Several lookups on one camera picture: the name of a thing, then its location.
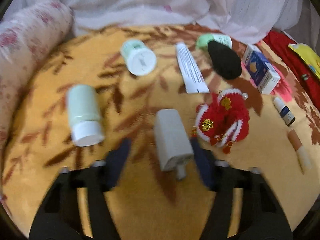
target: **white rectangular object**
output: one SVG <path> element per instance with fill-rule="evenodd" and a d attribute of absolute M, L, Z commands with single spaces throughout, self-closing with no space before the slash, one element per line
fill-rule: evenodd
<path fill-rule="evenodd" d="M 162 171 L 171 171 L 193 158 L 193 149 L 177 110 L 162 109 L 157 113 L 154 134 Z"/>
<path fill-rule="evenodd" d="M 183 81 L 186 86 L 186 92 L 188 94 L 209 93 L 209 89 L 195 59 L 183 42 L 176 44 L 176 54 Z"/>
<path fill-rule="evenodd" d="M 247 71 L 262 94 L 270 94 L 280 80 L 280 75 L 257 46 L 248 45 L 242 57 Z"/>

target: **black sock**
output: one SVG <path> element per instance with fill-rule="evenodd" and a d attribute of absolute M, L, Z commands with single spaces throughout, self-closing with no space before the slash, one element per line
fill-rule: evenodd
<path fill-rule="evenodd" d="M 235 79 L 241 75 L 241 60 L 232 49 L 216 41 L 208 43 L 212 68 L 224 79 Z"/>

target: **pillow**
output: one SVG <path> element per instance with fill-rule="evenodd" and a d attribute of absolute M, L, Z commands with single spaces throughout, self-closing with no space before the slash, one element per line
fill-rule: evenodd
<path fill-rule="evenodd" d="M 25 8 L 0 23 L 0 157 L 26 84 L 71 24 L 71 9 L 56 0 Z"/>

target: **red cloth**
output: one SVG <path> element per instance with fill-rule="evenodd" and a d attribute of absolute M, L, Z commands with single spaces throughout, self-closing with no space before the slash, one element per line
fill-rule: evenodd
<path fill-rule="evenodd" d="M 301 86 L 307 92 L 314 106 L 320 110 L 320 81 L 307 67 L 303 60 L 288 47 L 289 43 L 296 44 L 283 33 L 270 31 L 263 41 L 283 60 L 283 62 L 291 69 L 298 79 Z M 307 80 L 303 80 L 301 76 L 306 74 Z"/>

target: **blue box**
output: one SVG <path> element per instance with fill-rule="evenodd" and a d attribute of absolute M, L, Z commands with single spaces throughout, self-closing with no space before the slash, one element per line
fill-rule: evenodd
<path fill-rule="evenodd" d="M 262 94 L 270 94 L 280 80 L 278 72 L 254 45 L 248 45 L 242 57 L 247 71 Z"/>

